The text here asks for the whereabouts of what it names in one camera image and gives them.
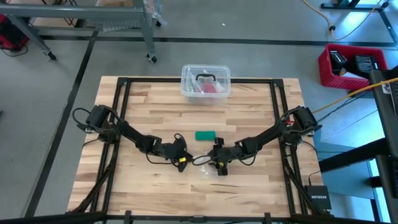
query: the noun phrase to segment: gray floor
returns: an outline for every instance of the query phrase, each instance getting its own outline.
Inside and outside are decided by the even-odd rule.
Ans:
[[[319,5],[319,1],[309,1]],[[367,12],[325,11],[338,26],[341,36],[361,22]],[[386,11],[398,30],[396,3]],[[164,19],[169,25],[155,31],[157,37],[202,37],[227,39],[330,40],[324,19],[301,1],[261,0],[165,0]],[[101,35],[137,35],[116,32]],[[378,13],[344,41],[392,42]],[[43,159],[65,106],[68,92],[80,66],[87,42],[46,41],[58,62],[49,62],[40,50],[29,44],[29,53],[17,58],[0,54],[0,219],[19,217],[37,180]],[[90,58],[74,107],[93,106],[103,75],[176,76],[189,63],[227,65],[234,77],[295,77],[300,79],[306,106],[315,110],[346,94],[344,90],[320,85],[318,56],[324,47],[248,44],[156,43],[159,61],[152,65],[141,42],[97,42]],[[397,64],[398,52],[383,49],[388,66]],[[316,136],[320,151],[345,151],[382,136],[373,100],[360,99],[330,116]],[[329,110],[316,115],[322,117]],[[369,123],[376,129],[370,133]],[[63,213],[72,189],[84,133],[70,120],[53,169],[45,186],[37,215]],[[320,158],[332,156],[320,154]],[[371,220],[372,195],[362,182],[363,167],[345,172],[352,184],[338,188],[336,173],[324,175],[338,217]],[[358,213],[355,205],[363,205]]]

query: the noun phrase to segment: butcher block tabletop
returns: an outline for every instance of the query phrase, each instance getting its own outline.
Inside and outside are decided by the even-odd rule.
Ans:
[[[112,106],[118,78],[102,77],[96,105]],[[284,84],[289,109],[304,105],[299,80],[284,78]],[[233,83],[231,89],[225,104],[198,106],[189,104],[181,95],[179,83],[134,82],[125,120],[142,134],[162,138],[163,143],[173,142],[174,134],[180,133],[194,157],[207,154],[214,145],[211,141],[196,141],[195,131],[216,131],[218,137],[224,138],[225,146],[233,146],[235,141],[256,136],[274,125],[269,84]],[[281,113],[278,89],[277,96]],[[96,137],[96,134],[87,134],[85,142]],[[304,137],[304,140],[313,144],[312,138]],[[112,148],[109,148],[108,161]],[[77,207],[94,186],[102,150],[103,143],[99,141],[83,148],[68,210]],[[297,155],[306,185],[308,175],[319,171],[317,154],[308,144],[300,144]],[[149,158],[165,162],[158,157]],[[313,174],[311,181],[313,185],[321,185],[321,175]],[[295,208],[300,213],[293,183],[292,188]],[[104,187],[99,195],[98,210],[102,208],[103,196]],[[171,165],[151,164],[133,142],[122,137],[108,214],[124,215],[126,210],[134,215],[260,217],[269,212],[272,217],[289,217],[278,140],[266,144],[252,166],[233,161],[228,164],[228,175],[220,177],[214,166],[208,164],[189,164],[182,173]]]

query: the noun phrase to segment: black metal frame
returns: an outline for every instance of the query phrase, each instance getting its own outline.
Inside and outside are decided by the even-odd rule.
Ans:
[[[349,9],[349,10],[359,10],[359,11],[370,11],[374,8],[373,4],[359,4],[360,0],[337,0],[337,3],[322,3],[321,9]],[[375,10],[379,12],[384,25],[386,26],[388,32],[390,33],[391,39],[394,41],[396,47],[398,47],[398,36],[392,28],[390,20],[384,13],[384,8],[388,6],[388,1],[385,2],[380,7]]]
[[[120,117],[123,119],[126,115],[127,101],[129,98],[129,92],[131,88],[131,84],[134,82],[180,82],[179,78],[118,78],[116,91],[114,94],[114,101],[112,108],[116,109],[119,103],[119,96],[121,94],[122,86],[125,86],[124,96],[122,107],[120,111]],[[271,89],[271,98],[272,105],[274,108],[275,120],[279,119],[279,107],[278,107],[278,99],[276,95],[276,87],[279,88],[280,98],[282,102],[283,111],[286,112],[288,110],[287,107],[287,99],[284,90],[284,83],[282,79],[232,79],[232,83],[264,83],[269,84]],[[131,215],[131,211],[126,211],[125,215],[107,215],[109,200],[111,196],[111,188],[113,183],[114,171],[118,152],[119,152],[119,144],[115,144],[113,147],[113,153],[111,156],[111,160],[108,166],[105,168],[106,157],[109,151],[109,144],[104,144],[103,152],[101,155],[100,164],[98,167],[98,176],[97,176],[97,184],[101,186],[104,183],[104,179],[108,177],[106,190],[104,193],[104,201],[102,204],[101,211],[96,211],[99,193],[95,191],[95,187],[92,191],[95,193],[92,194],[89,201],[84,201],[85,203],[91,203],[90,212],[85,212],[85,208],[76,209],[72,212],[67,212],[63,215],[50,215],[44,217],[26,217],[26,218],[16,218],[10,220],[0,220],[0,224],[3,223],[87,223],[87,222],[98,222],[107,220],[124,220],[126,224],[130,224],[135,220],[162,220],[162,221],[188,221],[193,223],[205,223],[205,222],[262,222],[266,224],[271,224],[272,222],[294,222],[294,223],[377,223],[377,222],[364,222],[362,220],[352,220],[346,218],[335,218],[328,214],[319,215],[316,212],[316,206],[311,202],[308,194],[304,190],[302,186],[299,163],[296,154],[296,148],[291,147],[292,154],[292,164],[294,167],[294,171],[290,168],[289,162],[287,160],[285,146],[282,144],[283,139],[279,138],[279,146],[280,153],[282,157],[282,166],[284,172],[284,181],[286,186],[287,193],[287,201],[289,204],[289,212],[290,217],[285,218],[272,218],[270,213],[264,213],[263,217],[205,217],[205,216],[157,216],[157,215]],[[290,181],[293,181],[298,192],[300,199],[300,208],[302,210],[302,214],[296,213],[295,204],[292,192],[292,185]],[[309,207],[312,211],[313,215],[309,215],[307,211],[307,207]]]

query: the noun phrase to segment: pink object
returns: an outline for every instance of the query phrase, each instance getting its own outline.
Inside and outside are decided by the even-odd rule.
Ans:
[[[203,84],[203,91],[204,91],[205,93],[216,93],[216,92],[217,92],[217,90],[216,90],[216,88],[214,87],[214,85],[211,84],[211,83],[208,83],[208,82],[205,82],[205,83]]]
[[[384,58],[383,51],[380,49],[369,47],[354,47],[338,44],[327,44],[326,49],[319,56],[319,73],[321,84],[323,86],[332,88],[341,88],[345,90],[358,90],[367,87],[369,80],[358,78],[340,77],[333,74],[331,69],[330,51],[337,50],[341,55],[347,58],[348,61],[354,60],[355,55],[369,55],[373,56],[380,70],[387,70],[386,59]]]

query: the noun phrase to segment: metal shelf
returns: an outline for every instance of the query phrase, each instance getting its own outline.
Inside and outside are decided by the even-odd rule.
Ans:
[[[67,6],[39,4],[6,4],[0,0],[0,14],[5,14],[28,38],[38,45],[51,60],[56,60],[50,48],[34,27],[22,17],[76,18],[97,21],[134,21],[133,28],[142,32],[148,50],[147,57],[155,59],[155,45],[151,29],[152,18],[146,13],[143,0],[135,0],[135,7]]]

